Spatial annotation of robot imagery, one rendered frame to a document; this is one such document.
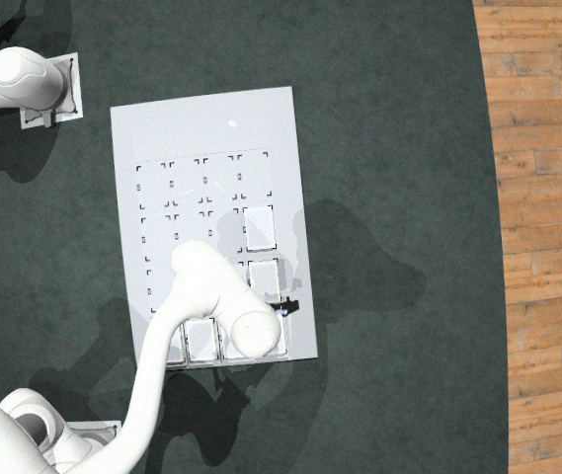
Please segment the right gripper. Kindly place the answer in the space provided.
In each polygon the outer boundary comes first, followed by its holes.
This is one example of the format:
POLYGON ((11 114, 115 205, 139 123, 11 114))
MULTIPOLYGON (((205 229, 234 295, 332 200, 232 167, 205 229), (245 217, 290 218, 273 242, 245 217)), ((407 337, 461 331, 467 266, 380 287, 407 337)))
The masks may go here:
POLYGON ((281 314, 282 317, 287 317, 288 314, 299 309, 298 300, 291 301, 289 296, 286 297, 286 302, 270 305, 275 309, 277 315, 281 314))

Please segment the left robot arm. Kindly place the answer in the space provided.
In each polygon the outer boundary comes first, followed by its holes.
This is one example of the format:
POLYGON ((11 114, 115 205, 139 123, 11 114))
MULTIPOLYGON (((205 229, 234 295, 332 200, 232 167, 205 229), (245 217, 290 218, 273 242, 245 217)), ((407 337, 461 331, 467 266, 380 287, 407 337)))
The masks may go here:
POLYGON ((0 50, 0 108, 26 107, 26 120, 54 127, 54 115, 76 111, 71 69, 69 59, 51 64, 23 47, 0 50))

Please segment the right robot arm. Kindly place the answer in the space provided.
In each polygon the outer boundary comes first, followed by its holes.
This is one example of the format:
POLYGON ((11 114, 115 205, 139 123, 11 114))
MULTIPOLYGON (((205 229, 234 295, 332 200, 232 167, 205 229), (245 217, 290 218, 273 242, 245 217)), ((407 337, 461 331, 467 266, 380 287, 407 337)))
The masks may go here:
POLYGON ((275 309, 215 247, 191 239, 173 250, 170 268, 171 290, 147 328, 118 435, 114 427, 70 428, 42 395, 19 388, 0 403, 0 474, 129 474, 156 427, 173 335, 191 318, 211 315, 247 358, 276 348, 281 323, 275 309))

